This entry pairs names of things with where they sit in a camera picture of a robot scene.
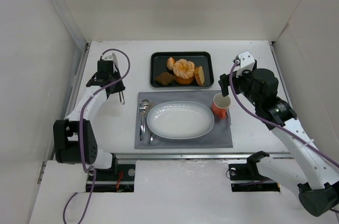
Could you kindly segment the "metal tongs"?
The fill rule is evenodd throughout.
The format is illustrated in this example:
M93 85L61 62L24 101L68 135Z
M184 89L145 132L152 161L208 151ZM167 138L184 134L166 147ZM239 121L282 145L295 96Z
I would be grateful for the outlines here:
M115 54L114 51L110 55L102 56L102 60L111 61L112 62L112 68L113 68L112 71L114 73L118 73L118 75L121 76L120 75L120 71L119 71L118 58L117 58L117 55ZM118 91L118 93L119 93L120 103L122 105L125 105L125 99L124 99L123 90Z

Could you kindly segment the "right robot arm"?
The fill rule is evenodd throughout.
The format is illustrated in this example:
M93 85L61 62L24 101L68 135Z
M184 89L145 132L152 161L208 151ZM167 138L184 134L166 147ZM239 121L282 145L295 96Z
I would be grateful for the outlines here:
M220 76L223 96L243 94L255 107L252 117L262 121L285 145L301 168L292 172L264 151L247 158L254 178L267 177L297 196L304 209L319 217L338 205L338 163L321 153L307 136L293 108L278 97L278 79L268 69L232 70Z

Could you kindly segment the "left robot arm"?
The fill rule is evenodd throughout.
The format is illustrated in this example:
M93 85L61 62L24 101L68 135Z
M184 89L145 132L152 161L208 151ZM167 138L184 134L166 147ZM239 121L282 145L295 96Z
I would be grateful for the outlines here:
M97 72L87 82L79 103L63 120L53 124L56 161L64 164L85 163L85 168L110 169L113 154L97 145L92 122L99 108L110 95L118 93L124 103L122 92L126 89L114 60L99 60Z

